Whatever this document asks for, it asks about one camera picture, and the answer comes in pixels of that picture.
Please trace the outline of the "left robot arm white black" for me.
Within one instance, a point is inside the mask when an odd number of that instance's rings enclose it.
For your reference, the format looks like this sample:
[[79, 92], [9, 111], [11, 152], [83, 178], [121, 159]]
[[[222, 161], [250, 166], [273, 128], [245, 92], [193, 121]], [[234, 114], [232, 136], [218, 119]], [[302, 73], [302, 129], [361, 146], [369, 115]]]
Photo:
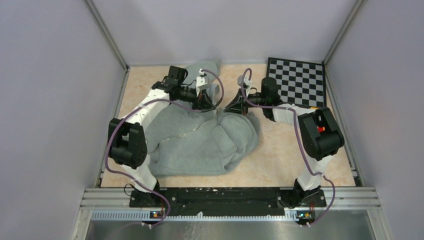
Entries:
[[113, 174], [126, 176], [134, 184], [131, 193], [136, 208], [156, 208], [169, 201], [159, 192], [159, 182], [149, 169], [150, 155], [145, 136], [146, 128], [158, 114], [169, 105], [193, 113], [214, 111], [222, 102], [213, 102], [208, 94], [214, 77], [220, 85], [218, 75], [200, 68], [194, 79], [195, 87], [190, 88], [185, 79], [189, 72], [185, 68], [170, 66], [168, 74], [154, 83], [147, 96], [130, 113], [121, 119], [113, 118], [108, 125], [105, 168]]

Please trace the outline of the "aluminium frame rail front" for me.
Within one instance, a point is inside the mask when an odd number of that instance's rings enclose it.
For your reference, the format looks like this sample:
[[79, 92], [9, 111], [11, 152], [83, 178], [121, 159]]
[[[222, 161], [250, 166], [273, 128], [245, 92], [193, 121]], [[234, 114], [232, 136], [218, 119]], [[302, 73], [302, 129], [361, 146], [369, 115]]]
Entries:
[[289, 187], [161, 189], [165, 200], [147, 203], [127, 188], [89, 188], [80, 208], [94, 220], [165, 221], [300, 221], [323, 211], [377, 210], [372, 187], [323, 187], [296, 206], [288, 206]]

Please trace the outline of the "black white checkerboard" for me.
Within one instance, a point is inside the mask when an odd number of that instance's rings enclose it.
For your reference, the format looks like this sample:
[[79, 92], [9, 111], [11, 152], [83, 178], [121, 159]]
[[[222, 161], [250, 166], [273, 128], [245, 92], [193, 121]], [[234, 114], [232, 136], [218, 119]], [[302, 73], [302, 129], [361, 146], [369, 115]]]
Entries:
[[327, 106], [323, 63], [269, 57], [266, 76], [276, 80], [277, 92], [285, 103], [312, 108]]

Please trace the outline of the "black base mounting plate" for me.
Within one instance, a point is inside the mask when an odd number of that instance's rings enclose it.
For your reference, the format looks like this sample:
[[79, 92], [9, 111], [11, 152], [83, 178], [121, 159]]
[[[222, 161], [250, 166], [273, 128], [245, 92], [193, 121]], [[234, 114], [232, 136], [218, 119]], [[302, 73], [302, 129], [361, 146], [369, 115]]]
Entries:
[[134, 190], [131, 208], [157, 208], [170, 205], [171, 217], [265, 217], [283, 216], [289, 209], [326, 207], [320, 188], [301, 193], [292, 187], [169, 187], [159, 189], [160, 196]]

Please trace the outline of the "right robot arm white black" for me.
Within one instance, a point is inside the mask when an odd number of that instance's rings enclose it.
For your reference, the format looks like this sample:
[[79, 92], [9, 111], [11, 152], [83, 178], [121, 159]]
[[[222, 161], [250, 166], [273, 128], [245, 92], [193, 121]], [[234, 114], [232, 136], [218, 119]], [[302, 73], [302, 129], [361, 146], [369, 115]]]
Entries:
[[260, 108], [264, 116], [276, 123], [292, 125], [305, 164], [295, 179], [293, 188], [283, 192], [279, 202], [287, 208], [308, 206], [320, 200], [321, 181], [330, 160], [344, 146], [344, 136], [328, 107], [302, 107], [284, 102], [276, 79], [265, 77], [261, 91], [252, 93], [252, 82], [247, 76], [237, 79], [236, 97], [224, 109], [246, 115], [250, 108]]

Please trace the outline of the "grey zip-up jacket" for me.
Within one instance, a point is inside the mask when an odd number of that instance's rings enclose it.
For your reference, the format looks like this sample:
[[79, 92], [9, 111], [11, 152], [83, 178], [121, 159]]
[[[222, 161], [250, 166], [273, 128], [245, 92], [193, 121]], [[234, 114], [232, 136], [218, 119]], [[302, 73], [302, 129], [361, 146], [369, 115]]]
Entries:
[[260, 131], [252, 112], [195, 113], [170, 104], [145, 130], [149, 170], [156, 178], [229, 173], [259, 145]]

